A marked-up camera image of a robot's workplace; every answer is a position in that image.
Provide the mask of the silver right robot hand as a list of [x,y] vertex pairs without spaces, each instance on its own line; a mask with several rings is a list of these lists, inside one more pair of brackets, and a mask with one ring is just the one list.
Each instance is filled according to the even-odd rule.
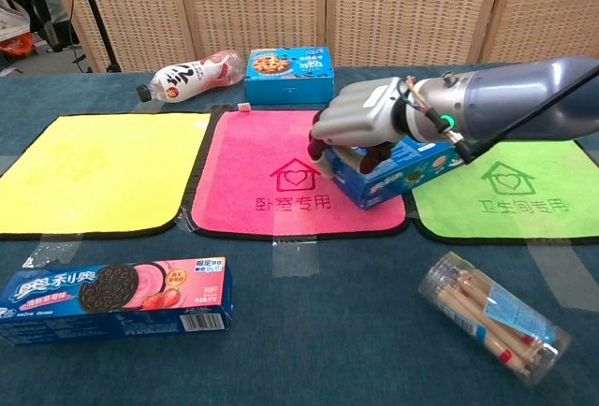
[[356,82],[342,88],[315,114],[308,154],[325,178],[334,176],[326,150],[361,174],[373,172],[390,157],[406,135],[401,127],[406,92],[405,82],[398,77]]

